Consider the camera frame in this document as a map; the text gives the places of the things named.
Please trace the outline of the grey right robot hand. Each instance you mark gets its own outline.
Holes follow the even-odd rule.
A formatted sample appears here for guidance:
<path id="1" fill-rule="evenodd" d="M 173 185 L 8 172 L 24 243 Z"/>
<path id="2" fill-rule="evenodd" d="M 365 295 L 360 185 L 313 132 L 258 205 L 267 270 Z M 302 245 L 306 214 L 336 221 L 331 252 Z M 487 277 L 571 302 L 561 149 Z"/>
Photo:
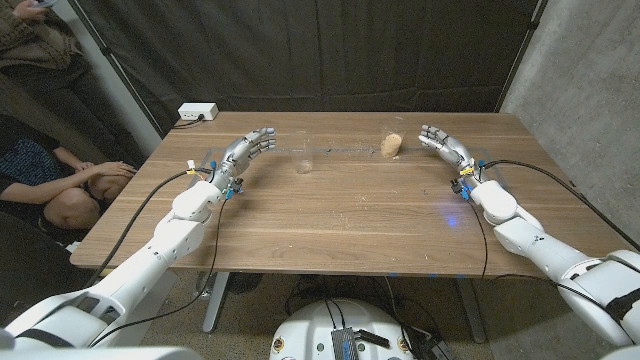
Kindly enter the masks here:
<path id="1" fill-rule="evenodd" d="M 484 182 L 475 159 L 455 137 L 437 127 L 423 125 L 418 139 L 424 147 L 436 151 L 444 161 L 451 164 L 472 187 Z"/>

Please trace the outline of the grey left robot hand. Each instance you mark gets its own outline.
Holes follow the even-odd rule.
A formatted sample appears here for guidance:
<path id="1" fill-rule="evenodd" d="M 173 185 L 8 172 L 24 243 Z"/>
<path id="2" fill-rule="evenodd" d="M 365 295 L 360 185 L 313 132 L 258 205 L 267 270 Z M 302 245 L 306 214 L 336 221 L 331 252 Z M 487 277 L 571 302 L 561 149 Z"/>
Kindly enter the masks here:
<path id="1" fill-rule="evenodd" d="M 241 175 L 260 153 L 276 145 L 275 129 L 263 127 L 233 141 L 224 151 L 210 182 L 220 191 L 226 189 L 233 178 Z"/>

